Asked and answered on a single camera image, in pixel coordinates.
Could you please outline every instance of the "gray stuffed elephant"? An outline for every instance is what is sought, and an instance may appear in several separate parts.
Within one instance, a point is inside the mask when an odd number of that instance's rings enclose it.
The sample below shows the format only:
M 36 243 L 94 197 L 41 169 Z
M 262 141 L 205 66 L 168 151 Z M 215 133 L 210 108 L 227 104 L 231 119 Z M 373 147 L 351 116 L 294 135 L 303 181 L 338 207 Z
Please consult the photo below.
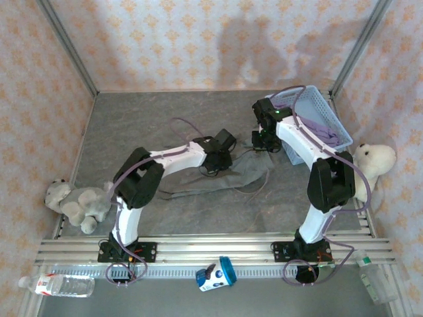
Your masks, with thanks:
M 85 234 L 91 234 L 110 210 L 111 203 L 106 198 L 110 185 L 105 184 L 104 190 L 95 187 L 77 189 L 65 180 L 55 180 L 47 189 L 44 203 L 56 213 L 66 215 L 71 225 L 81 226 Z

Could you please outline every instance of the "orange floral wallpaper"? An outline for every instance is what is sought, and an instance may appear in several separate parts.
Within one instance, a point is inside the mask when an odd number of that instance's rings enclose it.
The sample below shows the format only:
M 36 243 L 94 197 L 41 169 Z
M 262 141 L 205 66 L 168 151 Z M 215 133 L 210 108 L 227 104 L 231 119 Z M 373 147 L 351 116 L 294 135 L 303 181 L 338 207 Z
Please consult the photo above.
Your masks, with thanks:
M 377 229 L 393 240 L 408 295 L 423 313 L 423 6 L 394 1 L 336 100 L 356 140 L 382 143 L 398 161 L 373 195 Z
M 0 4 L 0 316 L 16 316 L 56 216 L 43 198 L 68 178 L 92 100 L 33 0 Z
M 376 2 L 52 1 L 97 89 L 119 91 L 321 87 Z

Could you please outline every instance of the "stuffed animal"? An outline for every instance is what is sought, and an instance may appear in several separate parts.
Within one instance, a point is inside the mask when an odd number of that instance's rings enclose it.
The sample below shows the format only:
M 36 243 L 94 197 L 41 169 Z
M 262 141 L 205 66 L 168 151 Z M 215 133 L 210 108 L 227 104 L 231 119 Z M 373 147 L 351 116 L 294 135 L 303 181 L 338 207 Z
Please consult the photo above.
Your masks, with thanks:
M 85 234 L 91 234 L 97 223 L 105 220 L 111 207 L 106 198 L 110 183 L 104 190 L 95 187 L 75 188 L 65 180 L 55 180 L 47 189 L 44 204 L 56 213 L 63 213 L 73 226 L 81 226 Z
M 394 149 L 387 145 L 368 145 L 361 144 L 354 153 L 354 165 L 356 165 L 367 178 L 370 190 L 373 191 L 376 181 L 380 175 L 388 173 L 397 160 L 397 154 Z M 356 183 L 355 198 L 365 203 L 367 201 L 367 192 L 361 177 L 354 172 Z

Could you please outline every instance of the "blue plastic basket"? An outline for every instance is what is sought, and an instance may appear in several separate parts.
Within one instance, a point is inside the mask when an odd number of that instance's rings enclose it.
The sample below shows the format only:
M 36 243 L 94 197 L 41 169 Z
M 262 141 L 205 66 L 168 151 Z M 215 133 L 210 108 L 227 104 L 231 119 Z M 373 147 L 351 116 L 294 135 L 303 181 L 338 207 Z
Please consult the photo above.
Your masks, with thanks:
M 286 104 L 292 106 L 295 95 L 300 90 L 301 88 L 295 88 L 277 94 L 272 99 L 273 105 Z M 306 119 L 313 120 L 318 124 L 325 125 L 334 130 L 342 142 L 335 147 L 337 151 L 343 151 L 348 145 L 352 144 L 352 138 L 315 86 L 307 86 L 297 100 L 295 111 Z M 286 142 L 282 141 L 282 147 L 293 165 L 304 163 L 304 160 Z

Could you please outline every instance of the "gray floor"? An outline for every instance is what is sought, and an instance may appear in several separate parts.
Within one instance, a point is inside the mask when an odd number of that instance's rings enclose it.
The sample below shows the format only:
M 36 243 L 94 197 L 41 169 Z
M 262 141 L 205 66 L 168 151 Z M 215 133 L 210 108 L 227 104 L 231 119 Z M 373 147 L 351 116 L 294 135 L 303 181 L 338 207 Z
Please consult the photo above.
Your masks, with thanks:
M 225 128 L 239 141 L 256 128 L 251 106 L 268 91 L 101 93 L 85 137 L 76 186 L 103 187 L 113 178 L 136 147 L 159 151 L 183 145 L 168 127 L 178 116 L 195 123 L 204 135 Z M 189 126 L 176 125 L 191 138 Z M 164 200 L 158 197 L 143 210 L 140 235 L 212 234 L 234 232 L 293 232 L 303 222 L 309 201 L 309 170 L 292 166 L 283 151 L 271 154 L 275 169 L 264 189 L 250 198 L 235 190 Z M 244 190 L 254 191 L 264 179 Z M 115 210 L 100 223 L 94 235 L 107 235 Z M 331 229 L 354 230 L 356 215 L 340 215 Z M 77 236 L 79 228 L 64 223 L 63 236 Z
M 387 305 L 376 306 L 358 276 L 345 265 L 322 285 L 292 287 L 281 279 L 240 279 L 232 287 L 201 292 L 195 280 L 146 279 L 117 289 L 96 281 L 88 299 L 45 297 L 39 317 L 387 317 Z

